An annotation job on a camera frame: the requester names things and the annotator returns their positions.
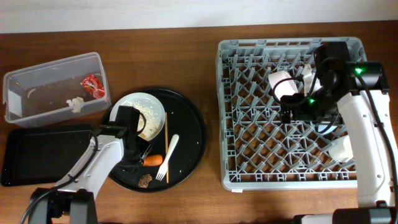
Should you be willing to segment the red snack wrapper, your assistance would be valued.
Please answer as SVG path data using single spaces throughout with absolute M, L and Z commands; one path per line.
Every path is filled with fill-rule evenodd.
M 84 78 L 81 85 L 94 99 L 99 99 L 105 96 L 103 85 L 93 74 L 89 74 Z

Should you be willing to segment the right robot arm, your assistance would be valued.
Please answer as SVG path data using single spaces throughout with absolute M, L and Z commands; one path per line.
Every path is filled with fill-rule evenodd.
M 294 223 L 397 223 L 397 143 L 389 117 L 389 84 L 379 62 L 355 62 L 346 42 L 314 50 L 308 92 L 274 97 L 283 123 L 344 122 L 353 151 L 358 207 L 294 216 Z

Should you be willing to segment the white plastic fork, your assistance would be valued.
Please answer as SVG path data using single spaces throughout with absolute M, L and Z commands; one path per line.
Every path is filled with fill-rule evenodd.
M 173 154 L 175 147 L 177 146 L 178 140 L 180 136 L 178 134 L 174 134 L 170 140 L 169 148 L 168 151 L 165 155 L 165 159 L 162 163 L 162 165 L 159 167 L 158 173 L 156 175 L 156 180 L 161 181 L 167 174 L 167 171 L 169 169 L 169 160 L 171 155 Z

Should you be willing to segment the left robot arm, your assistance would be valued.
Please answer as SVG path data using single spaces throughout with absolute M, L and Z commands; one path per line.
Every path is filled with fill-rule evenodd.
M 51 223 L 68 214 L 70 223 L 97 223 L 95 198 L 116 166 L 146 163 L 151 144 L 141 137 L 147 118 L 132 106 L 119 106 L 116 119 L 90 133 L 90 143 L 72 169 L 54 187 L 38 188 L 21 223 Z

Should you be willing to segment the pink bowl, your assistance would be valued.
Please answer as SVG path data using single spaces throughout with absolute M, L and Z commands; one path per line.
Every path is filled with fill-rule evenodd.
M 297 85 L 293 80 L 287 80 L 278 84 L 281 80 L 285 80 L 286 78 L 291 78 L 290 73 L 286 72 L 285 70 L 281 70 L 279 72 L 274 72 L 268 75 L 268 82 L 271 86 L 271 93 L 270 96 L 274 99 L 274 96 L 280 101 L 283 102 L 285 105 L 291 105 L 291 102 L 288 102 L 288 98 L 284 98 L 284 101 L 281 100 L 283 96 L 292 96 L 295 93 L 298 93 Z

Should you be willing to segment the orange carrot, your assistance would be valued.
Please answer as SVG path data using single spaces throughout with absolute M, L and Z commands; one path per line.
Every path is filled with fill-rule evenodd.
M 160 166 L 163 163 L 163 157 L 160 154 L 147 156 L 144 159 L 143 166 L 144 167 L 155 167 Z

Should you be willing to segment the cream white cup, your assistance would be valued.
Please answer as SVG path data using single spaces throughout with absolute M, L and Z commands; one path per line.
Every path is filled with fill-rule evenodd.
M 332 146 L 328 150 L 331 158 L 337 162 L 348 162 L 353 158 L 353 150 L 348 135 L 332 141 Z

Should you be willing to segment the light blue cup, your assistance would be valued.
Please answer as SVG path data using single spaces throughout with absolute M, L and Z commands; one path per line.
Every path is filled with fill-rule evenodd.
M 317 134 L 329 134 L 333 132 L 338 126 L 328 126 L 329 123 L 313 123 L 314 130 Z

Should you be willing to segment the white tissue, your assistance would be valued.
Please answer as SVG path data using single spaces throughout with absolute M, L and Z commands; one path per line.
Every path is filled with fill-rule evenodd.
M 81 97 L 76 97 L 66 101 L 66 103 L 72 107 L 73 113 L 79 113 L 83 107 L 84 102 L 84 99 Z

